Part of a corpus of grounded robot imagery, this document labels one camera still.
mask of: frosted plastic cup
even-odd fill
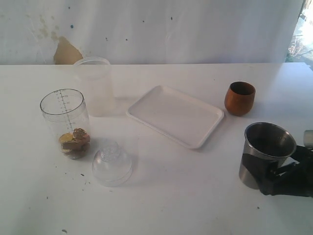
[[[109,114],[115,107],[109,61],[88,57],[77,61],[74,66],[89,115],[102,117]]]

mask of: measuring cup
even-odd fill
[[[102,117],[108,114],[115,107],[109,61],[88,57],[77,61],[74,66],[89,115]]]
[[[74,89],[51,92],[42,99],[40,109],[61,152],[71,159],[83,157],[90,142],[83,94]]]

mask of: clear plastic cup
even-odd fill
[[[47,94],[40,109],[58,148],[71,159],[86,155],[90,147],[90,125],[81,92],[62,89]]]
[[[106,140],[92,162],[97,181],[106,187],[118,186],[127,181],[132,172],[131,157],[116,142]]]
[[[109,61],[101,57],[88,57],[77,61],[74,66],[89,115],[102,117],[110,113],[115,107],[115,99]]]

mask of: brown cup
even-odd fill
[[[225,108],[232,115],[245,115],[252,109],[254,97],[254,86],[246,82],[234,82],[226,93]]]

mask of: white tray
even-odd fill
[[[147,92],[126,114],[191,149],[201,147],[224,117],[221,109],[165,86]]]

